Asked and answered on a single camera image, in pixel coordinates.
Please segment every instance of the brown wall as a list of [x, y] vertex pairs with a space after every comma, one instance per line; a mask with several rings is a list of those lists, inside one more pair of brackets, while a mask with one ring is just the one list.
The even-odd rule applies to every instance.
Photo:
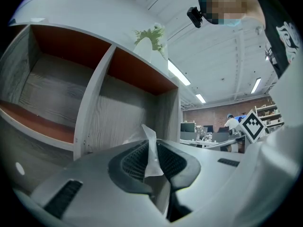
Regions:
[[270, 97], [265, 97], [238, 104], [183, 111], [183, 120], [188, 122], [194, 120], [197, 125], [202, 126], [213, 125], [214, 132], [218, 132], [220, 127], [224, 127], [227, 121], [227, 114], [232, 114], [233, 116], [239, 116], [242, 113], [248, 114], [251, 109], [255, 109], [255, 106], [258, 108], [264, 104], [270, 105], [268, 99], [271, 100]]

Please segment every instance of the person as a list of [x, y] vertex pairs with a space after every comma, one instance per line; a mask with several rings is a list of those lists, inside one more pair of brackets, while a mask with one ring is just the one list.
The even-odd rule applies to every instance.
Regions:
[[278, 0], [200, 0], [199, 3], [203, 17], [212, 24], [236, 26], [245, 17], [257, 19], [267, 37], [265, 55], [278, 78], [301, 52], [300, 35]]
[[239, 124], [238, 120], [236, 120], [231, 113], [227, 115], [228, 121], [224, 125], [224, 127], [229, 127], [229, 129], [236, 128]]

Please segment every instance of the ceiling light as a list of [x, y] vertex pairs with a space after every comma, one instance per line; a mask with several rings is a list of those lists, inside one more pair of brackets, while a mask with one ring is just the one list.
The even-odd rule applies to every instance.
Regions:
[[179, 71], [177, 67], [169, 60], [169, 70], [177, 77], [181, 82], [184, 83], [185, 86], [190, 85], [189, 80]]
[[204, 100], [204, 98], [202, 97], [201, 94], [197, 94], [196, 97], [199, 98], [199, 100], [200, 100], [203, 104], [206, 103], [206, 101]]
[[256, 81], [256, 83], [255, 83], [254, 88], [251, 91], [251, 94], [253, 94], [257, 90], [257, 88], [258, 88], [258, 86], [260, 84], [260, 81], [261, 81], [261, 78], [258, 78], [257, 81]]

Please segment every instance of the black rectangular strip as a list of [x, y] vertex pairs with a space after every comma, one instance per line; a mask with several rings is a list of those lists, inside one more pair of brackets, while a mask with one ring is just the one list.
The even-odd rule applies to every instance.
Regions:
[[83, 183], [69, 180], [44, 207], [51, 215], [61, 218]]
[[233, 161], [233, 160], [224, 159], [224, 158], [219, 159], [218, 162], [227, 164], [229, 166], [234, 166], [234, 167], [237, 167], [238, 164], [240, 163], [240, 161]]

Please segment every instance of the white circle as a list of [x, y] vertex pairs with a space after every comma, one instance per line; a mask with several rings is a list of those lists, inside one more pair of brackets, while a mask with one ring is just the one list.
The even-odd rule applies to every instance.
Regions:
[[19, 162], [16, 162], [16, 168], [17, 168], [17, 170], [19, 171], [19, 173], [21, 175], [25, 174], [24, 169], [23, 169], [22, 165]]

